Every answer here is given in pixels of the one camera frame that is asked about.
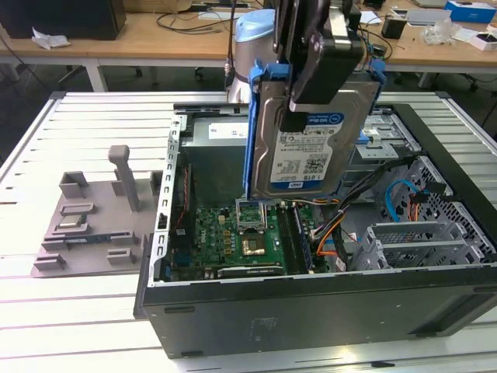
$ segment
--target open computer chassis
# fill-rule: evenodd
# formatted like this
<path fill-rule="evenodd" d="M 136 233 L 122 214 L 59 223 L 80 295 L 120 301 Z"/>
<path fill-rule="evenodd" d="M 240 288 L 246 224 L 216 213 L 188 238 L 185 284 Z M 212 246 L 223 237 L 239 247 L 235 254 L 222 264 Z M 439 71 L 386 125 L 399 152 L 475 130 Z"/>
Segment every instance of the open computer chassis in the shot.
<path fill-rule="evenodd" d="M 497 211 L 410 106 L 376 110 L 363 130 L 369 141 L 351 151 L 333 197 L 403 152 L 426 155 L 389 170 L 351 205 L 340 263 L 316 257 L 310 245 L 330 207 L 200 197 L 196 186 L 205 189 L 210 172 L 197 172 L 184 139 L 200 133 L 202 113 L 232 113 L 232 122 L 246 121 L 243 111 L 187 110 L 172 123 L 137 295 L 170 358 L 448 336 L 497 304 Z M 385 191 L 395 180 L 438 187 L 419 205 L 418 221 L 408 218 L 405 184 L 391 191 L 400 218 L 392 221 Z"/>

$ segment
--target desktop computer tower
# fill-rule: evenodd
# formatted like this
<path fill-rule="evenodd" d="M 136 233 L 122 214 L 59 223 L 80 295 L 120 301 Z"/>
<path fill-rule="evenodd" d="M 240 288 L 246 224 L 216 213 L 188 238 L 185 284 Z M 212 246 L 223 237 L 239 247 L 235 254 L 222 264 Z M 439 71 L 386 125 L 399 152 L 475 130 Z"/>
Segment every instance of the desktop computer tower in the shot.
<path fill-rule="evenodd" d="M 30 38 L 32 27 L 69 39 L 114 40 L 126 22 L 123 0 L 0 0 L 0 23 L 11 38 Z"/>

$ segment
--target blue cable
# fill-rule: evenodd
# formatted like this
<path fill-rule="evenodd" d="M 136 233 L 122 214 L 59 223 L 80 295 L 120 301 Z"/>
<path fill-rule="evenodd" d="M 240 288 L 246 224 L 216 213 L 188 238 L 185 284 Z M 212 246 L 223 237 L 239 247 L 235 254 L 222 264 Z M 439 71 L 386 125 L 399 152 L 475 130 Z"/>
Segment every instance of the blue cable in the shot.
<path fill-rule="evenodd" d="M 390 194 L 392 189 L 394 189 L 394 187 L 400 183 L 407 185 L 409 188 L 411 188 L 414 191 L 414 193 L 419 193 L 418 187 L 409 180 L 404 180 L 404 179 L 397 180 L 394 181 L 392 184 L 390 184 L 390 186 L 385 191 L 385 204 L 387 205 L 388 212 L 390 213 L 391 217 L 394 219 L 395 222 L 399 222 L 401 219 L 398 217 L 397 213 L 395 212 L 394 206 L 391 204 Z"/>

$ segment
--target slotted metal surface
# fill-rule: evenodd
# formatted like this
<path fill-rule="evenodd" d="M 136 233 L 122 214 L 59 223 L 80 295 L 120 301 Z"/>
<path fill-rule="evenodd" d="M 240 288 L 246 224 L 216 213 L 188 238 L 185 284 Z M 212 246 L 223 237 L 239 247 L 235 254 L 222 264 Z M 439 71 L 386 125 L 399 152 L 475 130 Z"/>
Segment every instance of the slotted metal surface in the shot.
<path fill-rule="evenodd" d="M 125 143 L 131 148 L 135 177 L 146 177 L 147 170 L 164 161 L 170 104 L 224 99 L 222 92 L 71 93 L 45 106 L 0 169 L 1 372 L 63 372 L 68 367 L 78 372 L 100 372 L 109 370 L 109 366 L 119 373 L 158 367 L 163 372 L 377 371 L 371 361 L 396 364 L 389 368 L 395 373 L 495 369 L 497 310 L 447 338 L 390 343 L 371 340 L 354 346 L 170 361 L 150 323 L 133 318 L 136 274 L 29 278 L 34 255 L 60 195 L 57 185 L 63 171 L 80 169 L 88 181 L 113 180 L 115 176 L 107 168 L 108 146 Z M 385 93 L 385 99 L 441 102 L 425 93 L 410 98 L 404 93 Z M 152 111 L 120 109 L 140 103 L 164 107 Z M 93 106 L 75 106 L 78 104 L 120 105 L 89 111 Z M 69 108 L 73 111 L 59 110 Z M 450 110 L 437 111 L 445 117 L 426 117 L 425 122 L 461 126 L 459 117 Z M 456 155 L 492 155 L 481 142 L 446 147 L 457 151 L 453 153 Z M 480 185 L 495 185 L 494 176 L 478 178 Z"/>
<path fill-rule="evenodd" d="M 434 92 L 384 92 L 378 102 L 410 104 L 497 208 L 497 147 L 452 99 L 441 99 Z"/>

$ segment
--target table leg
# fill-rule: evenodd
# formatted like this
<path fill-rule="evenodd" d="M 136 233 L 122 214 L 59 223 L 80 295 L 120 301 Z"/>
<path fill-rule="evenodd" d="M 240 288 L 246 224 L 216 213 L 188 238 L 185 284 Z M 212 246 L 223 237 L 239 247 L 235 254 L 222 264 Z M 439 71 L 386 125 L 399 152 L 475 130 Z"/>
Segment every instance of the table leg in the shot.
<path fill-rule="evenodd" d="M 432 86 L 435 81 L 436 73 L 435 72 L 423 72 L 421 78 L 418 83 L 419 88 L 429 88 Z"/>
<path fill-rule="evenodd" d="M 150 71 L 150 79 L 152 80 L 152 87 L 154 89 L 158 88 L 158 71 L 157 66 L 151 66 L 149 68 Z"/>
<path fill-rule="evenodd" d="M 10 79 L 11 82 L 18 82 L 20 80 L 19 74 L 13 64 L 0 64 L 0 71 L 2 74 Z"/>
<path fill-rule="evenodd" d="M 103 76 L 102 67 L 96 61 L 91 61 L 85 65 L 86 72 L 92 83 L 94 92 L 107 92 L 106 77 Z"/>

